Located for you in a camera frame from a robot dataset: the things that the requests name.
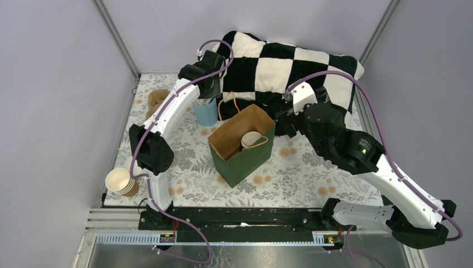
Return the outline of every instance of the white wall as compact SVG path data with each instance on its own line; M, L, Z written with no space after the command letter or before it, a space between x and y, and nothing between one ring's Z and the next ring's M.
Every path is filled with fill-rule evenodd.
M133 80L92 1L0 1L0 266L72 264Z
M399 166L458 205L465 237L425 250L429 268L472 266L472 11L471 0L401 1L361 79Z
M361 57L390 0L105 0L141 72L177 72L229 31Z

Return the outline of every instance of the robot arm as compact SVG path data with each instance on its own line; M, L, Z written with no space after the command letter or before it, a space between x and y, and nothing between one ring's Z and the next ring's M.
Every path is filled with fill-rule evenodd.
M285 98L293 102L293 108L279 112L277 119L290 136L299 131L324 160L366 180L393 203L374 207L330 198L322 210L325 225L391 231L399 242L414 248L445 243L448 229L440 224L442 216L403 180L450 217L456 209L452 201L431 196L400 169L403 179L399 179L389 165L383 145L366 132L345 128L344 115L331 103L325 88L313 90L309 84L301 83L287 92Z
M167 179L162 178L174 157L166 139L194 100L220 95L217 75L183 87L191 80L219 70L222 63L223 57L206 51L201 61L186 65L178 75L176 86L164 101L166 105L159 107L144 125L133 125L129 130L133 153L139 147L138 141L149 130L136 159L140 167L157 176L153 178L153 188L158 191L156 202L161 209L171 204ZM327 227L337 229L339 225L357 225L366 229L391 231L399 242L414 248L445 243L448 229L440 224L442 216L398 179L384 154L384 147L373 136L345 127L343 113L331 103L325 88L313 90L309 84L301 83L284 97L293 102L293 107L280 111L276 117L290 137L299 131L308 138L319 156L374 185L393 203L374 207L330 198L321 211ZM404 175L403 180L409 181L439 210L453 217L456 209L453 202L434 198L409 176L401 173Z

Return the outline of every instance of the floral tablecloth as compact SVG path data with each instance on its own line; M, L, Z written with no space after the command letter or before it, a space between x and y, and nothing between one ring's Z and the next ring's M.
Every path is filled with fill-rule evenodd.
M176 79L175 74L141 76L115 166L123 166L131 157L128 129L134 123L143 123L148 94L154 89L172 89ZM360 130L356 105L352 119L349 127ZM167 141L175 154L167 171L174 206L321 208L329 197L358 204L382 204L376 188L318 157L301 135L275 137L271 158L232 189L215 171L207 142L221 123L200 126L191 107L180 121ZM138 194L132 198L107 193L104 205L137 206L148 197L145 183L139 181L139 186Z

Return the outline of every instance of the checkered pillow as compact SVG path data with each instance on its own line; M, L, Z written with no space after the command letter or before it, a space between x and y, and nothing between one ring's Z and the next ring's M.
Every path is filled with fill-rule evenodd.
M355 79L359 79L364 71L362 65L351 56L329 55L290 44L262 41L249 33L232 31L223 40L233 48L234 59L222 78L222 95L226 97L233 91L240 109L252 103L266 109L268 106L277 106L275 109L279 109L292 105L285 104L282 99L287 87L318 71L343 71ZM227 46L218 44L213 50L228 62L230 50ZM324 75L307 82L313 89L324 86L333 104L346 114L345 123L349 123L355 93L351 81L338 75ZM224 118L230 118L237 112L229 100L231 96L222 104Z

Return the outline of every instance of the floral pattern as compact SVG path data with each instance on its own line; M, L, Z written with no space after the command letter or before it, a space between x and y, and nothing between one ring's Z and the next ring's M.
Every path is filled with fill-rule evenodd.
M154 89L172 89L175 74L143 74L127 122L140 125L148 111L147 97ZM310 207L321 208L328 198L366 205L381 205L380 192L357 176L337 169L318 157L307 139L275 137L271 158L234 188L216 172L207 138L221 125L197 124L191 107L180 119L170 140L174 161L169 168L169 192L175 206L201 207ZM351 129L360 130L356 106ZM123 134L115 165L131 157L128 131ZM137 206L148 197L146 185L132 198L107 193L104 205Z

